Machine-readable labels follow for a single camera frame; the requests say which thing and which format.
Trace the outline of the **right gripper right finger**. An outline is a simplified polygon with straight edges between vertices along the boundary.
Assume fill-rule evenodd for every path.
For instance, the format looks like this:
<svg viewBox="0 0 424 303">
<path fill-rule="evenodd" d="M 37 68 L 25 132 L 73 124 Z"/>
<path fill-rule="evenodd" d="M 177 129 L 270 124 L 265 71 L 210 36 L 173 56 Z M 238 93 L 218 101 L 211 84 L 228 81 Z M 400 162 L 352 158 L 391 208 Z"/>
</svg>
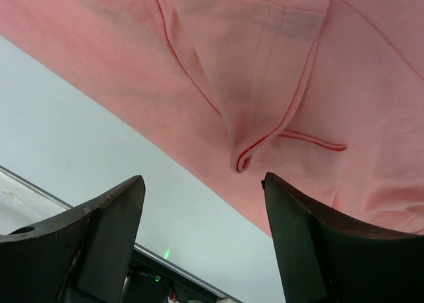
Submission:
<svg viewBox="0 0 424 303">
<path fill-rule="evenodd" d="M 423 237 L 345 215 L 273 173 L 262 181 L 287 302 L 422 302 Z"/>
</svg>

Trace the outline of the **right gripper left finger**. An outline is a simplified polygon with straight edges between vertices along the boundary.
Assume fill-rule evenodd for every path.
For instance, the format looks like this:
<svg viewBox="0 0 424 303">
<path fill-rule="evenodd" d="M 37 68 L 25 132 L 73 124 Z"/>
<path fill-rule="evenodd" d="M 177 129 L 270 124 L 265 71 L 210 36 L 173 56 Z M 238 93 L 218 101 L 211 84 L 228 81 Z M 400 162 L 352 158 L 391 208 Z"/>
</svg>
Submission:
<svg viewBox="0 0 424 303">
<path fill-rule="evenodd" d="M 120 302 L 145 195 L 133 176 L 1 236 L 2 302 Z"/>
</svg>

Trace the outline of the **pink t-shirt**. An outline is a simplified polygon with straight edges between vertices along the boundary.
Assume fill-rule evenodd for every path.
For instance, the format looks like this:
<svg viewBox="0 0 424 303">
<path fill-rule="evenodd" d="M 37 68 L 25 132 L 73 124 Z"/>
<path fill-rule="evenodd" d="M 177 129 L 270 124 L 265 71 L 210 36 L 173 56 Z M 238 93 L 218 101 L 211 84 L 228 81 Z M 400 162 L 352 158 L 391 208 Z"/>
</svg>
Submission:
<svg viewBox="0 0 424 303">
<path fill-rule="evenodd" d="M 423 232 L 423 0 L 1 0 L 1 34 L 263 231 L 273 172 Z"/>
</svg>

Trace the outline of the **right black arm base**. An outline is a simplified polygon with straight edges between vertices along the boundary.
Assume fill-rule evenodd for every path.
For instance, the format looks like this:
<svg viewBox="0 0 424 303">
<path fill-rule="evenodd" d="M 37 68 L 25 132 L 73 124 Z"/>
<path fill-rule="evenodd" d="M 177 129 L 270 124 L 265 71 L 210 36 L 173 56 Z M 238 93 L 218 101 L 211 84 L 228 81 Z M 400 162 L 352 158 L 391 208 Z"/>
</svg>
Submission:
<svg viewBox="0 0 424 303">
<path fill-rule="evenodd" d="M 236 302 L 237 299 L 136 244 L 122 302 Z"/>
</svg>

